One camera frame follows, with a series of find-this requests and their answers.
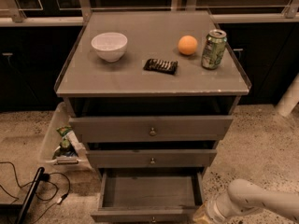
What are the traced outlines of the white and yellow gripper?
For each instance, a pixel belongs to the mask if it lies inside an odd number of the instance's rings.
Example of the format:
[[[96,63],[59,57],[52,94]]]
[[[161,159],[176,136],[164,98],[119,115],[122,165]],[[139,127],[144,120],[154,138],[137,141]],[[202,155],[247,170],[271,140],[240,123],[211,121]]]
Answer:
[[[224,224],[228,217],[224,215],[229,199],[225,195],[213,197],[204,202],[193,214],[194,224]]]

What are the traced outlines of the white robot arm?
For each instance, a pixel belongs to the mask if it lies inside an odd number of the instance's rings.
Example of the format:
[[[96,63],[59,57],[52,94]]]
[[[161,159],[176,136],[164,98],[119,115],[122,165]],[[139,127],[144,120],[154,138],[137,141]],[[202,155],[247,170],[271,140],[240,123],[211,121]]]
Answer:
[[[297,223],[299,196],[266,190],[245,179],[236,179],[222,194],[206,201],[192,220],[195,224],[224,224],[231,217],[243,217],[264,209]]]

